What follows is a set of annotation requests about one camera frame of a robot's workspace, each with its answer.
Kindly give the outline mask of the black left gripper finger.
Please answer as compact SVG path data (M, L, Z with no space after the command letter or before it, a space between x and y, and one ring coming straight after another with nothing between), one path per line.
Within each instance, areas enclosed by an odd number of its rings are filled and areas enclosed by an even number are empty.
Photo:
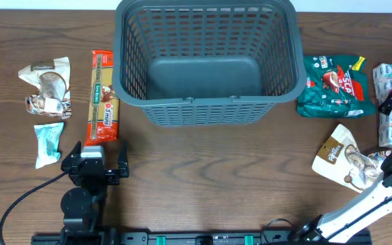
M118 168L120 170L128 170L129 169L129 163L128 163L128 158L127 158L127 143L126 142L122 143L122 147L120 149L117 163L118 163Z
M82 144L80 141L78 141L76 143L76 145L74 146L73 150L70 152L70 157L78 157L81 153L82 150Z

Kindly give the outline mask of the beige dried mushroom bag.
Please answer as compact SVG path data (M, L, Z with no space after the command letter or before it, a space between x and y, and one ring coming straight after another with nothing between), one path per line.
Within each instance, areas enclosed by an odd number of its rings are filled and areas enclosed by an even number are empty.
M360 193L377 179L383 161L391 153L384 150L368 156L361 154L352 133L339 124L317 152L312 170Z

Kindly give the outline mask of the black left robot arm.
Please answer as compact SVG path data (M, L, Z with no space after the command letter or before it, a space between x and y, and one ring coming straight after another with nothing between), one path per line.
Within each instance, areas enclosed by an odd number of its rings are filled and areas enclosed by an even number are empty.
M105 168L102 146L85 146L78 142L61 163L61 170L75 187L64 194L61 209L65 229L71 233L89 233L100 227L107 199L107 189L129 177L127 144L118 155L116 169Z

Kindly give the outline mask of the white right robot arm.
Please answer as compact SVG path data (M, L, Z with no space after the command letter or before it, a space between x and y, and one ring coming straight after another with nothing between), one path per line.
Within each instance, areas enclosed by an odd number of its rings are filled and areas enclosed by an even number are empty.
M383 161L381 170L370 187L343 208L318 216L297 231L295 239L345 244L368 225L392 213L392 153Z

